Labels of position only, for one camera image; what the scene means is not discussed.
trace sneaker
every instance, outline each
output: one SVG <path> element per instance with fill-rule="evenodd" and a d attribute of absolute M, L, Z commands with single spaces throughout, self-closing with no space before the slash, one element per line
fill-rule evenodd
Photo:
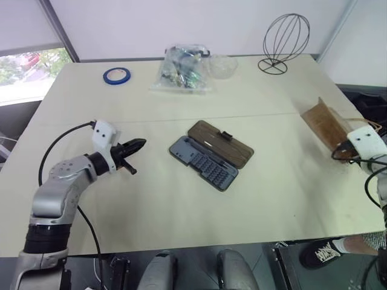
<path fill-rule="evenodd" d="M 342 256 L 331 240 L 318 240 L 302 250 L 299 260 L 307 269 L 319 269 Z"/>

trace tree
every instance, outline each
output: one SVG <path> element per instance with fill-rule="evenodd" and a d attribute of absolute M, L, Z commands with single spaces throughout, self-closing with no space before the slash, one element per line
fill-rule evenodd
<path fill-rule="evenodd" d="M 71 62 L 64 48 L 56 48 L 54 50 L 43 50 L 39 52 L 39 62 L 37 63 L 40 69 L 45 70 L 50 74 L 50 77 L 56 77 L 66 63 Z"/>
<path fill-rule="evenodd" d="M 23 78 L 23 71 L 12 59 L 0 57 L 0 86 L 12 85 Z"/>

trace white table surface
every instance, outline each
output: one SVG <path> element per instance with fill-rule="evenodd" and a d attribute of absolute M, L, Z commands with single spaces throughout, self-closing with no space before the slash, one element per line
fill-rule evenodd
<path fill-rule="evenodd" d="M 148 90 L 159 61 L 83 63 L 64 67 L 0 172 L 0 256 L 24 246 L 37 170 L 49 144 L 79 123 L 104 119 L 120 140 L 145 138 L 128 158 L 138 170 L 105 174 L 83 193 L 80 205 L 96 229 L 103 252 L 310 239 L 383 230 L 369 202 L 366 174 L 330 159 L 329 150 L 299 116 L 321 97 L 343 117 L 359 113 L 310 56 L 288 63 L 282 76 L 264 74 L 259 57 L 239 57 L 236 74 L 214 80 L 214 92 L 181 95 Z M 109 86 L 102 74 L 115 66 L 132 79 Z M 169 146 L 206 120 L 255 150 L 221 193 L 172 158 Z M 64 138 L 44 170 L 92 153 L 91 130 Z M 95 253 L 78 214 L 70 254 Z"/>

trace screwdriver bit set case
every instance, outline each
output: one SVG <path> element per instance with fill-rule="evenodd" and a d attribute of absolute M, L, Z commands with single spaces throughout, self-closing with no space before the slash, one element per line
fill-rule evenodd
<path fill-rule="evenodd" d="M 222 192 L 254 154 L 252 148 L 203 120 L 188 130 L 188 136 L 180 137 L 169 151 Z"/>

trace plastic bag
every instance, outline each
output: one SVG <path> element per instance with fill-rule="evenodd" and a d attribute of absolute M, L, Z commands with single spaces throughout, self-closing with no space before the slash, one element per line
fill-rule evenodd
<path fill-rule="evenodd" d="M 174 45 L 168 48 L 151 89 L 178 92 L 211 90 L 204 65 L 209 56 L 210 51 L 202 45 Z"/>

